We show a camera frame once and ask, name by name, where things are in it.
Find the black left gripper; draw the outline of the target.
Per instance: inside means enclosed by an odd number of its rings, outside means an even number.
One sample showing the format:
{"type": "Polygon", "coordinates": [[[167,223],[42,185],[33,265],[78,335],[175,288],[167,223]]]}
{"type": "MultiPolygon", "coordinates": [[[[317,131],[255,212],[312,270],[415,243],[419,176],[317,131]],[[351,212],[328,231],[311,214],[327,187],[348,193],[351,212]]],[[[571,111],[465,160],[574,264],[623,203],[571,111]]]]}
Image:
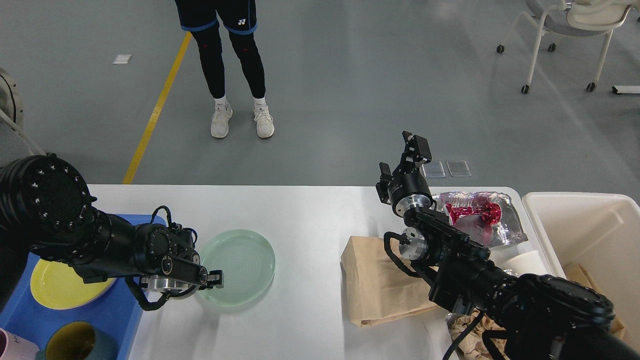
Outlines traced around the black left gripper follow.
{"type": "Polygon", "coordinates": [[[199,255],[163,255],[154,266],[154,273],[146,276],[147,292],[184,298],[199,290],[224,288],[224,272],[209,272],[199,255]]]}

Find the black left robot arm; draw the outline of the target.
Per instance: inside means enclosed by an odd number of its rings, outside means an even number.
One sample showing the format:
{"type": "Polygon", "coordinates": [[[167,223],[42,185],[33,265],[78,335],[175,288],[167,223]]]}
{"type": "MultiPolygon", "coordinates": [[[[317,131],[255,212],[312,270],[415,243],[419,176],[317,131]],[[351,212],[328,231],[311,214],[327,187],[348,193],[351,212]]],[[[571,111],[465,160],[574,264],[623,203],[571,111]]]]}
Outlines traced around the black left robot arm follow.
{"type": "Polygon", "coordinates": [[[65,264],[84,284],[122,278],[146,312],[224,287],[224,272],[201,264],[197,232],[174,222],[166,205],[137,225],[103,212],[78,170],[54,153],[3,166],[0,185],[2,307],[30,254],[65,264]]]}

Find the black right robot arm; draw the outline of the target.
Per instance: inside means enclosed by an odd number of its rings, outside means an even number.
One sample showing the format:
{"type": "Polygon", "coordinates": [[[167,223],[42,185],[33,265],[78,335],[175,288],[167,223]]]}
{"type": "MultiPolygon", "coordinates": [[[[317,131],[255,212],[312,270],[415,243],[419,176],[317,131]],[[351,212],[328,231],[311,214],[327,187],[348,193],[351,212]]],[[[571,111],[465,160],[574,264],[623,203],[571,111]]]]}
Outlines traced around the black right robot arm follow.
{"type": "Polygon", "coordinates": [[[386,255],[430,287],[429,300],[451,313],[478,315],[455,338],[444,359],[488,317],[498,330],[482,333],[494,360],[637,360],[639,353],[611,333],[615,312],[603,294],[554,275],[513,276],[490,260],[490,250],[453,227],[435,209],[419,169],[432,161],[427,139],[404,131],[405,148],[394,171],[381,162],[375,185],[406,226],[386,232],[386,255]]]}

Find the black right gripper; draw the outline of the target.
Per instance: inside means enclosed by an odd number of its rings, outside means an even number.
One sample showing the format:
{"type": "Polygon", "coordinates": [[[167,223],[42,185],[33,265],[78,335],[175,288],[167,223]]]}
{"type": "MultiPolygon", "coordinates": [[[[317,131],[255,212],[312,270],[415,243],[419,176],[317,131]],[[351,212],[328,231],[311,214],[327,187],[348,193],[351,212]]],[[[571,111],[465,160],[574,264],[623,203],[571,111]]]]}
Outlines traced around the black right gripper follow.
{"type": "Polygon", "coordinates": [[[402,173],[393,175],[389,164],[379,163],[380,177],[376,191],[381,203],[391,206],[394,215],[403,218],[407,213],[432,210],[435,206],[426,179],[419,170],[432,161],[428,140],[403,131],[405,147],[402,152],[402,173]]]}

